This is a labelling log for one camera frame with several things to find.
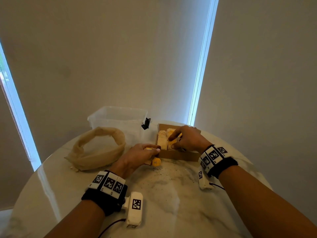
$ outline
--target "plastic storage bin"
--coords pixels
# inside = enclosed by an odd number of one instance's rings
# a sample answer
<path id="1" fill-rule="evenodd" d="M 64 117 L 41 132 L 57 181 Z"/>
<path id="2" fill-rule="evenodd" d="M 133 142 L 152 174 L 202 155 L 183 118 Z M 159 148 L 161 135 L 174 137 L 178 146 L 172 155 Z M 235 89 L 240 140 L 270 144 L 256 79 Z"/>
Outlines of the plastic storage bin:
<path id="1" fill-rule="evenodd" d="M 140 108 L 123 108 L 104 106 L 88 117 L 92 128 L 114 127 L 124 132 L 127 144 L 135 145 L 143 139 L 144 129 L 141 125 L 147 116 L 147 110 Z"/>

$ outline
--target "black clip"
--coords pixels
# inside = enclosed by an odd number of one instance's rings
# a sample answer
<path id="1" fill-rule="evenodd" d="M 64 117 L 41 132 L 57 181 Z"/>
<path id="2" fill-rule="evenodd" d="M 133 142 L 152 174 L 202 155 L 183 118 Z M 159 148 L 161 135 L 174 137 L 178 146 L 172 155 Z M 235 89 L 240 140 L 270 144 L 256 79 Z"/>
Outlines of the black clip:
<path id="1" fill-rule="evenodd" d="M 147 128 L 149 128 L 149 125 L 150 125 L 150 122 L 151 122 L 151 118 L 145 118 L 145 122 L 144 124 L 141 125 L 141 127 L 146 130 Z"/>

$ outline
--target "hand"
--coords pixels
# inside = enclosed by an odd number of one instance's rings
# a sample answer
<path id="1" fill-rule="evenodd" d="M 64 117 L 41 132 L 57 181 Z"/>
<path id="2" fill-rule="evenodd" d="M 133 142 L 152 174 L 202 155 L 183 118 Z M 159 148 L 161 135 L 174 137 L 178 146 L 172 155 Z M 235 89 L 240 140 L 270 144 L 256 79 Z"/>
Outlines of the hand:
<path id="1" fill-rule="evenodd" d="M 197 128 L 187 125 L 177 128 L 168 140 L 172 141 L 176 139 L 180 133 L 182 133 L 183 136 L 179 142 L 172 145 L 173 149 L 184 148 L 189 151 L 198 151 L 202 154 L 205 149 L 212 144 L 198 132 Z"/>
<path id="2" fill-rule="evenodd" d="M 136 144 L 109 169 L 111 172 L 125 179 L 129 177 L 145 161 L 160 152 L 161 146 L 155 144 Z"/>

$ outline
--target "white marble tabletop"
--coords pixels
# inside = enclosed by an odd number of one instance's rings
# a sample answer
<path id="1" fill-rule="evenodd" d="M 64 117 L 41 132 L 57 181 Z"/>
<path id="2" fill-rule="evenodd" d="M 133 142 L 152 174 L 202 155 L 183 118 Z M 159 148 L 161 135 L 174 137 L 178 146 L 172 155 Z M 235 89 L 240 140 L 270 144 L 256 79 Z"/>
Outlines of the white marble tabletop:
<path id="1" fill-rule="evenodd" d="M 145 130 L 144 142 L 155 143 L 157 124 L 182 125 L 154 120 Z M 239 165 L 271 188 L 264 176 L 235 148 L 202 131 L 213 144 L 230 151 Z M 55 151 L 31 176 L 23 188 L 4 237 L 43 237 L 81 200 L 97 170 L 74 172 L 64 159 L 77 138 Z M 103 237 L 251 237 L 226 192 L 220 188 L 201 191 L 198 162 L 162 159 L 161 166 L 143 165 L 126 181 L 127 194 L 143 194 L 143 217 L 136 229 L 123 222 L 115 224 Z M 102 229 L 125 218 L 125 211 L 106 217 Z"/>

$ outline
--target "wristband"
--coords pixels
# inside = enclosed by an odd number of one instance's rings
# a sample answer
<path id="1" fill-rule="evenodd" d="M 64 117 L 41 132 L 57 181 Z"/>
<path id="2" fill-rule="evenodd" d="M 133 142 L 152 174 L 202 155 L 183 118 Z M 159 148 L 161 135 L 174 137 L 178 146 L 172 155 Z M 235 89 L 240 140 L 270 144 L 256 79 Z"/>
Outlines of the wristband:
<path id="1" fill-rule="evenodd" d="M 217 179 L 225 169 L 238 165 L 224 147 L 216 148 L 215 145 L 208 146 L 198 161 L 208 177 L 215 176 Z"/>
<path id="2" fill-rule="evenodd" d="M 109 216 L 121 210 L 127 189 L 124 179 L 105 170 L 97 174 L 81 200 L 92 200 L 103 210 L 105 216 Z"/>

